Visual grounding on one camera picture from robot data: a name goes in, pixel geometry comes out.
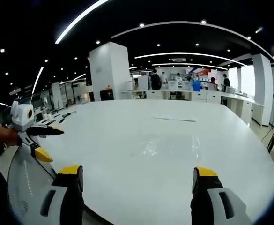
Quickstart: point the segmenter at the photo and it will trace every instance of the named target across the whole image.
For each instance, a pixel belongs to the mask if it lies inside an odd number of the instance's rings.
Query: person
[[[230,80],[229,78],[226,76],[226,74],[223,74],[224,77],[224,81],[223,81],[223,92],[226,92],[226,87],[230,86]]]
[[[183,82],[183,79],[180,76],[180,73],[177,73],[177,76],[176,76],[175,80],[178,81],[179,83]]]
[[[211,77],[211,83],[216,85],[216,90],[218,90],[218,85],[215,83],[215,78]]]
[[[154,69],[152,71],[151,77],[151,89],[152,90],[160,90],[162,87],[162,80],[160,78],[160,76],[157,74],[157,70]]]
[[[165,72],[162,72],[161,80],[162,80],[162,84],[166,84],[167,83],[167,77],[166,77]]]

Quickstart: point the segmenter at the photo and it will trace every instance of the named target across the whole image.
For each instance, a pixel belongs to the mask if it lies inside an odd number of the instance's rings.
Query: white desk
[[[169,100],[91,102],[60,112],[60,136],[39,138],[52,166],[82,165],[85,204],[117,225],[190,225],[193,168],[213,169],[255,220],[274,194],[274,164],[223,105]],[[153,119],[155,115],[197,122]]]

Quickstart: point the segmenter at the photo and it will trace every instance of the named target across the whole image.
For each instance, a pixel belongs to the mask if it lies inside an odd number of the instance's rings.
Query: person in black shirt
[[[226,74],[223,74],[224,81],[223,81],[223,92],[226,92],[226,87],[230,86],[230,80],[227,78]]]
[[[162,87],[162,80],[157,73],[157,70],[154,69],[151,75],[151,89],[160,90]]]

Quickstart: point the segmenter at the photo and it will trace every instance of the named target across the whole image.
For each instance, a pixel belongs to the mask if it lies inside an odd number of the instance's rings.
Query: blue container
[[[200,91],[201,90],[201,82],[200,81],[193,81],[193,91]]]

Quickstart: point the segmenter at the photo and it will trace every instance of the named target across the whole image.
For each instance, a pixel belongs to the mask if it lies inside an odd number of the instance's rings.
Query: human arm
[[[0,144],[17,145],[18,138],[17,131],[0,126]]]

